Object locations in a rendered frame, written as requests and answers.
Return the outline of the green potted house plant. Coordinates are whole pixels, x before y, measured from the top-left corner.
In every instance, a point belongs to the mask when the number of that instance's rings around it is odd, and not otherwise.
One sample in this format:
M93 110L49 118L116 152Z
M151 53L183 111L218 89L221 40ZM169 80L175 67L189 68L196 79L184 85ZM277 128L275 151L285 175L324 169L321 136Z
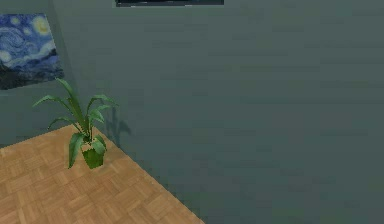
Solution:
M105 118L102 110L116 107L117 103L105 94L96 94L88 102L86 111L83 112L80 102L70 84L61 78L56 78L66 90L68 97L62 99L53 95L46 95L37 100L33 107L46 102L53 101L62 105L71 115L55 118L47 127L50 129L53 124L63 121L72 125L76 132L71 135L68 146L68 168L72 168L79 153L82 154L85 163L90 169L98 168L104 164L104 155L107 146L104 138L100 134L93 132L94 122L103 124Z

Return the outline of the blue starry night painting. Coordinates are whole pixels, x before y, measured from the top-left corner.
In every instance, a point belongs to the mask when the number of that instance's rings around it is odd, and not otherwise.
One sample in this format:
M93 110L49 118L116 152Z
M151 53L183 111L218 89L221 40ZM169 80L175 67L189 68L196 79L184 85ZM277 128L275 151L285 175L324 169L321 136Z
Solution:
M0 90L63 77L47 16L0 14Z

